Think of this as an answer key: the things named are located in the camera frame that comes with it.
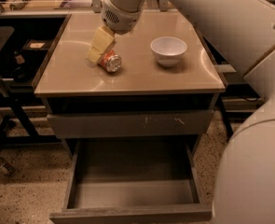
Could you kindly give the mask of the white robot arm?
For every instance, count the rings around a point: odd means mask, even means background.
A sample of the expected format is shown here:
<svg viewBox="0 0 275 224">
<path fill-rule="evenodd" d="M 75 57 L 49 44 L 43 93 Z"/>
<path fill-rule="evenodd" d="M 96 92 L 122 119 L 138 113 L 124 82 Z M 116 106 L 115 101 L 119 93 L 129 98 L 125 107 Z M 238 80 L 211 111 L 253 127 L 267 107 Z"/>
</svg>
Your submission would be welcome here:
<svg viewBox="0 0 275 224">
<path fill-rule="evenodd" d="M 275 6 L 267 0 L 168 0 L 221 54 L 238 93 L 263 100 L 231 135 L 218 167 L 213 224 L 275 224 Z M 97 63 L 115 35 L 136 25 L 144 0 L 103 0 L 104 28 L 88 58 Z"/>
</svg>

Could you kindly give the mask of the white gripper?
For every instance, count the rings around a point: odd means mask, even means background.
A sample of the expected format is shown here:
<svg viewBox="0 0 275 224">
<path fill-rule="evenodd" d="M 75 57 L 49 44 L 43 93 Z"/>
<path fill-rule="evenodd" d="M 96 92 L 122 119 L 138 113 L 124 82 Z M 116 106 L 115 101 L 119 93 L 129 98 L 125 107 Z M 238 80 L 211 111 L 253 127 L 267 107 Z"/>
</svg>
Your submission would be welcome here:
<svg viewBox="0 0 275 224">
<path fill-rule="evenodd" d="M 139 0 L 103 0 L 101 18 L 106 25 L 98 27 L 91 41 L 86 59 L 98 64 L 116 44 L 115 33 L 124 35 L 136 25 L 141 15 Z"/>
</svg>

